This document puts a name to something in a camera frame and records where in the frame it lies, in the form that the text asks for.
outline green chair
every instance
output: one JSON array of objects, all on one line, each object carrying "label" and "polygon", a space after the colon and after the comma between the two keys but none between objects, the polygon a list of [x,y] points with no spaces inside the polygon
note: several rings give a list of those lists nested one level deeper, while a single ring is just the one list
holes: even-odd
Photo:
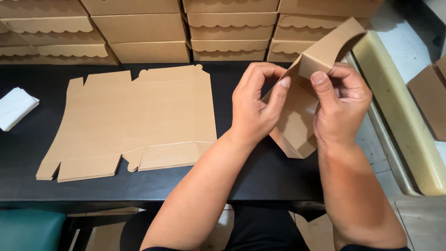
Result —
[{"label": "green chair", "polygon": [[0,211],[0,250],[56,251],[65,218],[33,209]]}]

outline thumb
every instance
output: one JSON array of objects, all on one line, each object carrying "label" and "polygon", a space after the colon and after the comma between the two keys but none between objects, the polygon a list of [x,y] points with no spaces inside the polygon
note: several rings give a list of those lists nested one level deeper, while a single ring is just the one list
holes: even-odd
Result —
[{"label": "thumb", "polygon": [[317,71],[313,73],[310,80],[322,107],[332,106],[338,102],[333,84],[325,72]]},{"label": "thumb", "polygon": [[265,113],[268,117],[277,116],[278,118],[280,116],[290,84],[291,78],[287,76],[282,78],[274,85],[273,91],[271,92],[271,97],[269,98],[268,106],[265,109]]}]

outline person's lap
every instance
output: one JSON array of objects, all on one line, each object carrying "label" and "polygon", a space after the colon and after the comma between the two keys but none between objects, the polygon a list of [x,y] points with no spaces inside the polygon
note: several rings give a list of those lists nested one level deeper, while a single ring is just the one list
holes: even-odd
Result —
[{"label": "person's lap", "polygon": [[[135,214],[125,224],[121,251],[139,251],[142,240],[160,207]],[[234,228],[226,251],[309,251],[296,224],[286,210],[233,206]]]}]

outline folded napkin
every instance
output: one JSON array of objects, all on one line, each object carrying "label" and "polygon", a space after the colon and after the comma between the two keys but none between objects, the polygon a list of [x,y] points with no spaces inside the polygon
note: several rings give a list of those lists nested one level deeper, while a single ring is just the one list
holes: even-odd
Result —
[{"label": "folded napkin", "polygon": [[38,104],[37,98],[21,88],[14,88],[0,99],[0,128],[9,131]]}]

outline black table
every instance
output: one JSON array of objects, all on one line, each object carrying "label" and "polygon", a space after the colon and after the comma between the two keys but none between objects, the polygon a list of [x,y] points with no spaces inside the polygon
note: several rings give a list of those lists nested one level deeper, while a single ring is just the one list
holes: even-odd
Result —
[{"label": "black table", "polygon": [[[215,123],[220,137],[231,127],[232,92],[249,62],[197,63],[211,75]],[[20,87],[40,99],[40,104],[11,131],[0,130],[0,205],[79,213],[164,200],[191,167],[132,173],[127,171],[128,162],[122,159],[112,177],[58,183],[36,180],[35,175],[62,121],[70,79],[125,70],[130,70],[135,79],[143,69],[182,65],[187,64],[1,66],[0,97]],[[266,83],[264,90],[272,84]],[[289,159],[267,136],[246,161],[229,201],[254,204],[274,201],[276,205],[285,203],[295,208],[321,205],[317,152],[306,159]]]}]

